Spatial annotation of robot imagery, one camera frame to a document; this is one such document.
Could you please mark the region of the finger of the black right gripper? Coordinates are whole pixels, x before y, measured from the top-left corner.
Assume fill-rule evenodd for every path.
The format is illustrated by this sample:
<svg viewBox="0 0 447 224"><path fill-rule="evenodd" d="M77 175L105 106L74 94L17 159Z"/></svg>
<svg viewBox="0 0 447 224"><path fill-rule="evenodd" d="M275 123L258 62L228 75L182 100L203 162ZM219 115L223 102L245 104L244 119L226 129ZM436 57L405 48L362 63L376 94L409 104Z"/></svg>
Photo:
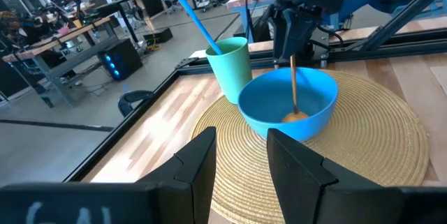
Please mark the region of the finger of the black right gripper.
<svg viewBox="0 0 447 224"><path fill-rule="evenodd" d="M290 57L288 46L288 31L290 29L291 9L276 10L272 16L274 27L273 63L279 64L283 59Z"/></svg>
<svg viewBox="0 0 447 224"><path fill-rule="evenodd" d="M303 51L320 18L304 8L297 10L288 8L283 12L283 17L286 21L283 58L288 59Z"/></svg>

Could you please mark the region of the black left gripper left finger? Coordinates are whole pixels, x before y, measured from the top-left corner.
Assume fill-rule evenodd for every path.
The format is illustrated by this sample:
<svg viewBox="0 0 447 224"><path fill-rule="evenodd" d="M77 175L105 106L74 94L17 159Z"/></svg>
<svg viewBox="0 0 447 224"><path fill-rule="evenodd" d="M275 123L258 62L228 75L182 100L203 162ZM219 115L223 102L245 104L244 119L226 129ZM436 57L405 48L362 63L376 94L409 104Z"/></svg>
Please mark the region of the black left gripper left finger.
<svg viewBox="0 0 447 224"><path fill-rule="evenodd" d="M207 224L216 165L217 130L210 126L138 180L145 186L138 224Z"/></svg>

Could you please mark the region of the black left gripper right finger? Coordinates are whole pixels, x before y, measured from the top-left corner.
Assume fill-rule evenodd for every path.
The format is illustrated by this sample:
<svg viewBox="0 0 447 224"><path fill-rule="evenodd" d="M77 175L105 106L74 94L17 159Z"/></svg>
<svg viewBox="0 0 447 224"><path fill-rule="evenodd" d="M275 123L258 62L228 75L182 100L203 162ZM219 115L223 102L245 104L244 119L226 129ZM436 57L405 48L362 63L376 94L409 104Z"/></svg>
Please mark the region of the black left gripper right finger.
<svg viewBox="0 0 447 224"><path fill-rule="evenodd" d="M398 224L400 191L384 188L277 129L268 164L286 224Z"/></svg>

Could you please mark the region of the green plastic cup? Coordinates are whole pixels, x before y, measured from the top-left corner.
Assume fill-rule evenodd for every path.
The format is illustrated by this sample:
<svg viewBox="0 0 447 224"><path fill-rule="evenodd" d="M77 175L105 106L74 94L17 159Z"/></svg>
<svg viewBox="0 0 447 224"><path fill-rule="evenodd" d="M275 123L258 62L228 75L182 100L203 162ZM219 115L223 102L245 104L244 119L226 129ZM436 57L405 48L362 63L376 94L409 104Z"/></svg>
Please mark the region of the green plastic cup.
<svg viewBox="0 0 447 224"><path fill-rule="evenodd" d="M240 92L252 80L248 40L233 37L217 42L220 54L211 46L205 50L219 86L227 100L237 104Z"/></svg>

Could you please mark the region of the blue plastic bowl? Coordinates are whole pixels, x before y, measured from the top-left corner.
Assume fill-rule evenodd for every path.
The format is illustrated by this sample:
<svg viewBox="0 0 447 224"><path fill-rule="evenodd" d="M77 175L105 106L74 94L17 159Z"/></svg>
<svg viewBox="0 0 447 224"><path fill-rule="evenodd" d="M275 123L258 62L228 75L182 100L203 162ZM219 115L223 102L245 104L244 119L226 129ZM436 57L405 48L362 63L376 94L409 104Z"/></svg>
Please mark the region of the blue plastic bowl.
<svg viewBox="0 0 447 224"><path fill-rule="evenodd" d="M245 121L266 137L275 128L302 142L318 135L329 123L337 103L339 86L335 78L314 68L296 70L298 109L307 118L284 122L293 111L290 68L266 72L250 81L240 92L238 108Z"/></svg>

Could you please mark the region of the gold spoon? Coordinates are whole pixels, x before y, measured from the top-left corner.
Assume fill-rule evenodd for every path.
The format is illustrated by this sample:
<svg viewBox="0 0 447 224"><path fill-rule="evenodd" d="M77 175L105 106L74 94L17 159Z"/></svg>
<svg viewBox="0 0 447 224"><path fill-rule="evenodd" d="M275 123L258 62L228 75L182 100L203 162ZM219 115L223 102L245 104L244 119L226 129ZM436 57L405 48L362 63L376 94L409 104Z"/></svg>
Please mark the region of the gold spoon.
<svg viewBox="0 0 447 224"><path fill-rule="evenodd" d="M283 122L292 122L292 121L299 121L302 119L306 119L308 116L301 112L298 109L298 91L297 91L297 82L296 82L296 60L295 56L290 56L290 65L291 65L291 84L292 84L292 96L293 96L293 111L287 114L283 118Z"/></svg>

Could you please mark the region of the blue drinking straw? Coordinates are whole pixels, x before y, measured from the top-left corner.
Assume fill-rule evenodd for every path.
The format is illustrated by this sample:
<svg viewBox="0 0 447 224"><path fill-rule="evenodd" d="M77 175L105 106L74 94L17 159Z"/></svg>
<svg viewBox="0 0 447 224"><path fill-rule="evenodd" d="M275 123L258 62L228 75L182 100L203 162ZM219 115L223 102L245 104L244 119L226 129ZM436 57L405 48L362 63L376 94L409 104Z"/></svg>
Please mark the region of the blue drinking straw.
<svg viewBox="0 0 447 224"><path fill-rule="evenodd" d="M202 35L205 37L211 48L217 53L222 54L222 51L220 50L217 43L213 40L207 29L204 27L203 23L200 21L198 16L195 14L194 10L190 5L188 4L187 0L178 0L183 8L185 9L186 13L189 15L189 17L193 20L195 25L199 28Z"/></svg>

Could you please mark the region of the round woven straw placemat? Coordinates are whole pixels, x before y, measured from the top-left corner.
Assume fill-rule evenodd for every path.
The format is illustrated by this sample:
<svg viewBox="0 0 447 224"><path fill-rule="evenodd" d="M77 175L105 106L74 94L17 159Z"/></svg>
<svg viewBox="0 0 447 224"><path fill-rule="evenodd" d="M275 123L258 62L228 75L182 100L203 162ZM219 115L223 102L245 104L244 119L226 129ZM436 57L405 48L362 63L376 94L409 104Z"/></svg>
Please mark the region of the round woven straw placemat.
<svg viewBox="0 0 447 224"><path fill-rule="evenodd" d="M339 85L332 118L309 148L382 186L417 186L429 160L428 136L410 107L373 81L331 71ZM226 98L210 105L191 130L217 130L212 208L237 224L283 224L265 138Z"/></svg>

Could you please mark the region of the black floor box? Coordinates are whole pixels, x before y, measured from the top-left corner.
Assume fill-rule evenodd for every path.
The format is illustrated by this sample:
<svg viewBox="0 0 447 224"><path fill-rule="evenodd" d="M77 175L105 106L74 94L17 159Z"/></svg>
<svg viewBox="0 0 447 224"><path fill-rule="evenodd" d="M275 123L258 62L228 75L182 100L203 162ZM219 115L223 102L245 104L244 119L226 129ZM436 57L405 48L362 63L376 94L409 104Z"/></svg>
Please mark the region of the black floor box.
<svg viewBox="0 0 447 224"><path fill-rule="evenodd" d="M145 34L143 38L148 45L154 45L168 42L173 38L173 34L170 28L165 28L156 30L153 33Z"/></svg>

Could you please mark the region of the black computer with blue fans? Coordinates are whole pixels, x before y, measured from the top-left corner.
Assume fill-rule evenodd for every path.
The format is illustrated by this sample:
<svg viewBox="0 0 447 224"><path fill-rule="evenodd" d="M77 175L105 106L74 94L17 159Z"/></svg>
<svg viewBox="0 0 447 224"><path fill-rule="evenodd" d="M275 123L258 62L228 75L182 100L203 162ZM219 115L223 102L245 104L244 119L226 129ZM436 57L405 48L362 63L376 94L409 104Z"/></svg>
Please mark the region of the black computer with blue fans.
<svg viewBox="0 0 447 224"><path fill-rule="evenodd" d="M142 67L140 55L130 38L121 39L98 53L105 69L116 81L122 81Z"/></svg>

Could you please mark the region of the black aluminium table frame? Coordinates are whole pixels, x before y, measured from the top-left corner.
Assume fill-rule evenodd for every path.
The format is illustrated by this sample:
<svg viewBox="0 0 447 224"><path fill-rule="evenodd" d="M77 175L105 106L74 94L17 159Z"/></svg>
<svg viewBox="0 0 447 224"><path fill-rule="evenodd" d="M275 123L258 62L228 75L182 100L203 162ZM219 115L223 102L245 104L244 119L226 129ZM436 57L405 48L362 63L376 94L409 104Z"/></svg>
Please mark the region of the black aluminium table frame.
<svg viewBox="0 0 447 224"><path fill-rule="evenodd" d="M375 28L368 36L359 39L330 43L329 50L322 54L315 53L312 59L305 61L305 66L316 62L355 61L361 59L381 59L404 57L414 54L432 54L447 51L447 29L431 29L426 32L405 32L399 30L409 26L412 20L435 0L411 0L387 24ZM253 67L273 66L272 47L251 53L250 63Z"/></svg>

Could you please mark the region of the wooden work table grey frame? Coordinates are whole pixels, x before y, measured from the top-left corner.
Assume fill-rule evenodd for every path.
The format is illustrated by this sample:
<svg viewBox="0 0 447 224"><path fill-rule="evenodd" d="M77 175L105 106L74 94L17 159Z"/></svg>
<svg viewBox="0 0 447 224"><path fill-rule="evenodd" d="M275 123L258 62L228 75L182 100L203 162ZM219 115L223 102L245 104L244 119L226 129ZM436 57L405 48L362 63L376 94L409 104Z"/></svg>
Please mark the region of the wooden work table grey frame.
<svg viewBox="0 0 447 224"><path fill-rule="evenodd" d="M108 37L95 43L89 32L100 26L105 27ZM90 47L73 54L68 60L54 68L46 64L42 58L42 53L49 51L54 47L63 47L66 42L73 40L78 36L84 36L85 40L90 44ZM119 39L110 25L110 18L104 17L94 20L80 28L71 29L66 34L57 34L51 38L42 40L41 42L32 45L28 50L18 52L12 51L10 54L4 56L2 60L12 66L20 74L25 82L33 88L48 107L54 107L54 104L50 99L49 91L40 83L32 81L30 75L44 75L46 81L54 87L59 96L62 97L68 105L75 107L77 105L77 97L70 88L74 87L77 81L83 80L90 73L102 67L103 63L102 61L97 61L65 83L61 82L60 77L91 58L99 57L106 49L118 42Z"/></svg>

